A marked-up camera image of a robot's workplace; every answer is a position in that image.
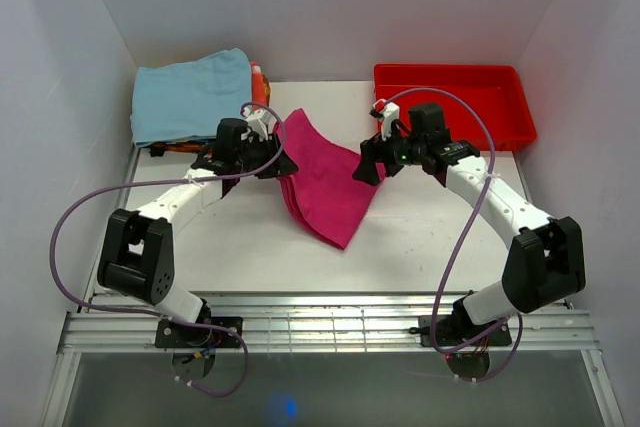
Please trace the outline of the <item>pink trousers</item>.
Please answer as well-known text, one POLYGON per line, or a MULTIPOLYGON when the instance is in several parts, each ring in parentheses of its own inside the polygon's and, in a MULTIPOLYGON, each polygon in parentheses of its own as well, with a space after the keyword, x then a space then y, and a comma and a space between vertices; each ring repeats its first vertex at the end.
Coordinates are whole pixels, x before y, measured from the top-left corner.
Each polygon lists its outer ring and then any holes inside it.
POLYGON ((284 129, 284 152, 298 167, 279 179, 291 217, 325 244, 346 249, 378 188, 352 178, 360 155, 321 135, 304 110, 289 114, 284 129))

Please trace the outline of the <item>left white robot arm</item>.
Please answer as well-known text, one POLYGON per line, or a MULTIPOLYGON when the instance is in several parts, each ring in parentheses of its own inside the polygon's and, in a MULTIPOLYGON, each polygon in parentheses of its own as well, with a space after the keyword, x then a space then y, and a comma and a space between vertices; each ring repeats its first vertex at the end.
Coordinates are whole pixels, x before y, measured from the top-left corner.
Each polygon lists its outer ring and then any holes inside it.
POLYGON ((226 118, 179 182, 135 209, 118 209, 107 222, 98 284, 135 298, 171 320, 190 346, 205 344, 212 323, 205 301, 175 277, 174 241, 203 210, 222 200, 246 176, 278 178, 298 167, 286 154, 286 134, 258 117, 226 118))

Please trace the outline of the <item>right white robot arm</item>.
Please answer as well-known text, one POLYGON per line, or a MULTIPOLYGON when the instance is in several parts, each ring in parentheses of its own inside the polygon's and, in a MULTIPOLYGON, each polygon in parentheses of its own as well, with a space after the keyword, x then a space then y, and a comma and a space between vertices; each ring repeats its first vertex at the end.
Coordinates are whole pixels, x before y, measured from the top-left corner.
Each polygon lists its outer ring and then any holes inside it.
POLYGON ((498 321, 531 313, 586 286, 582 230, 570 217, 555 218, 530 204, 493 173, 470 142, 452 139, 442 108, 426 103, 409 109, 388 102, 372 108, 380 130, 360 145, 353 178, 376 186, 404 167, 418 165, 465 200, 487 222, 508 254, 501 278, 455 302, 450 315, 428 330, 434 342, 474 344, 498 321))

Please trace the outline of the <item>folded orange patterned trousers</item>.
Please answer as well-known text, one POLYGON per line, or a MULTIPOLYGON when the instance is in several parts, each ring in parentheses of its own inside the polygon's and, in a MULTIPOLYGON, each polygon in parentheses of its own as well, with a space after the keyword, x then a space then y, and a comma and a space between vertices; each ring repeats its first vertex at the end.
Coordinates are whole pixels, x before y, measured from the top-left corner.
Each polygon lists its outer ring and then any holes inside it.
MULTIPOLYGON (((271 94, 269 80, 256 62, 251 61, 250 67, 252 99, 268 105, 271 94)), ((146 149, 149 151, 149 155, 152 158, 163 157, 167 152, 197 154, 206 144, 214 139, 215 136, 210 136, 187 140, 175 140, 171 142, 154 142, 147 146, 146 149)))

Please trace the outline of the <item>red plastic tray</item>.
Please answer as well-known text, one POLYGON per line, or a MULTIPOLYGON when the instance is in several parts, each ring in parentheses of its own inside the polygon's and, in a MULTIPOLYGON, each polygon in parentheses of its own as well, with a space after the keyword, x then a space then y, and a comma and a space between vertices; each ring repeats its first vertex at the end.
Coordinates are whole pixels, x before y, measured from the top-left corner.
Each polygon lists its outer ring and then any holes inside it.
POLYGON ((464 107, 444 95, 449 92, 478 114, 496 150, 519 152, 537 138, 520 78, 511 66, 381 63, 374 66, 373 78, 376 99, 404 94, 396 104, 405 125, 410 124, 410 107, 435 102, 454 140, 467 140, 487 151, 481 127, 464 107))

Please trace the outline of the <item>aluminium rail frame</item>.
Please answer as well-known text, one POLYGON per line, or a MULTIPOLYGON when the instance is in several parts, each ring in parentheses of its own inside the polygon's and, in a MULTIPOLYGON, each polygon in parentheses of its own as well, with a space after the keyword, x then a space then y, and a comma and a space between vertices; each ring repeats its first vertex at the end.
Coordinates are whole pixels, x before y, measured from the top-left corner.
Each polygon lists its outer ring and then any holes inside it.
POLYGON ((97 287, 68 317, 47 426, 625 426, 585 310, 562 299, 509 322, 493 378, 467 382, 411 333, 502 275, 507 238, 477 220, 438 293, 475 196, 418 167, 385 182, 348 249, 290 221, 275 182, 243 181, 180 234, 177 283, 243 321, 203 379, 178 376, 156 318, 97 287))

